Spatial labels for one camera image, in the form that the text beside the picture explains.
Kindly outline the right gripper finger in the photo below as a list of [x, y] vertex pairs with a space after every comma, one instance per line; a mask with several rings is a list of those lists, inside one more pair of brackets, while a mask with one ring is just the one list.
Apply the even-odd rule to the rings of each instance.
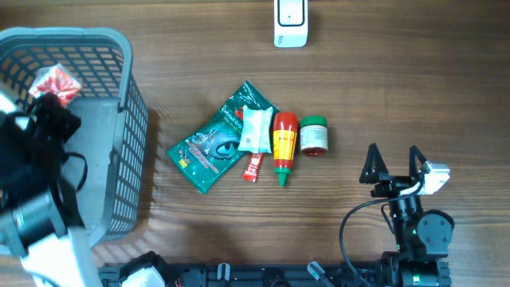
[[417, 162], [424, 164], [426, 161], [426, 157], [416, 145], [410, 147], [409, 176], [412, 180], [422, 181], [422, 175], [418, 169]]
[[389, 171], [383, 161], [378, 145], [376, 143], [370, 144], [367, 151], [367, 158], [359, 177], [359, 182], [364, 184], [376, 184], [383, 181], [388, 175]]

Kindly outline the green lid sauce jar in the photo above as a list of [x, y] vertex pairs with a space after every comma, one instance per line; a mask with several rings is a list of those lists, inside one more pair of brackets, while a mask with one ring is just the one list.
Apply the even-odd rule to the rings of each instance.
[[328, 122], [323, 116], [306, 116], [300, 121], [300, 151], [306, 156], [328, 152]]

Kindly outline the red sauce bottle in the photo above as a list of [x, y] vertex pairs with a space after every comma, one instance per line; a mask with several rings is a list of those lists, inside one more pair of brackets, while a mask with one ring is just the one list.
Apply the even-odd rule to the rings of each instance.
[[298, 119], [293, 112], [278, 112], [273, 121], [274, 172], [278, 184], [284, 187], [292, 173], [296, 150]]

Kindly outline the white wipes packet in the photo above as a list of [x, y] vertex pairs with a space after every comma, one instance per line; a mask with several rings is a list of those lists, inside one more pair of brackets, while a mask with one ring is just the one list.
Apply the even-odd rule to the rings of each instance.
[[251, 109], [243, 107], [243, 127], [239, 151], [251, 153], [271, 153], [269, 130], [273, 118], [273, 107], [267, 109]]

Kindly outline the red sauce sachet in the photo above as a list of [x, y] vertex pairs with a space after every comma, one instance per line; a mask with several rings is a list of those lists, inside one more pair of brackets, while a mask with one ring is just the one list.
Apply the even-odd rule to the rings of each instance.
[[255, 183], [257, 181], [263, 158], [263, 153], [253, 153], [250, 156], [248, 166], [242, 176], [245, 181], [251, 183]]

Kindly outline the green 3M gloves package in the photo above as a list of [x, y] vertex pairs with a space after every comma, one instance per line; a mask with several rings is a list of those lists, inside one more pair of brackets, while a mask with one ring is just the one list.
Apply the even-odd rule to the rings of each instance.
[[245, 155], [238, 150], [244, 108], [280, 109], [245, 81], [202, 128], [167, 151], [183, 176], [202, 195]]

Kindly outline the grey black shopping basket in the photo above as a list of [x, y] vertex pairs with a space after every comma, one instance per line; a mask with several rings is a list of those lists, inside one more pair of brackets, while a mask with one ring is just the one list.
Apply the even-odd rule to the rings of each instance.
[[69, 103], [81, 119], [65, 150], [62, 176], [77, 193], [91, 246], [123, 238], [136, 224], [148, 110], [132, 75], [130, 41], [110, 28], [11, 28], [1, 32], [1, 81], [25, 110], [37, 71], [63, 65], [82, 83]]

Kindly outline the red Kleenex tissue pack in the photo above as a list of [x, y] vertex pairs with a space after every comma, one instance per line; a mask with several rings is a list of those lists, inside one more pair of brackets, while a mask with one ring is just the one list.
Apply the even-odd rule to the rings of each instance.
[[41, 68], [29, 87], [29, 94], [39, 98], [46, 93], [55, 95], [66, 108], [83, 88], [81, 81], [62, 64]]

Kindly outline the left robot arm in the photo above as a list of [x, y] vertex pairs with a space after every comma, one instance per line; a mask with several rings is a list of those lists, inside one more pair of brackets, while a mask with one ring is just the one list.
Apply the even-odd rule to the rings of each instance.
[[1, 253], [20, 258], [39, 286], [167, 286], [152, 254], [100, 278], [77, 189], [61, 177], [65, 142], [81, 121], [51, 92], [1, 114]]

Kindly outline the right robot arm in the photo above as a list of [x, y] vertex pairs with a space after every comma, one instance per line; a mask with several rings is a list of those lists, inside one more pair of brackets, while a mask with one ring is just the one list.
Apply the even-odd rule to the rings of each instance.
[[421, 197], [439, 191], [450, 169], [434, 163], [415, 146], [410, 148], [408, 175], [391, 175], [376, 143], [369, 146], [359, 181], [373, 184], [374, 199], [385, 199], [390, 214], [385, 221], [397, 250], [386, 251], [371, 271], [361, 276], [373, 286], [450, 286], [448, 265], [454, 220], [440, 210], [424, 210]]

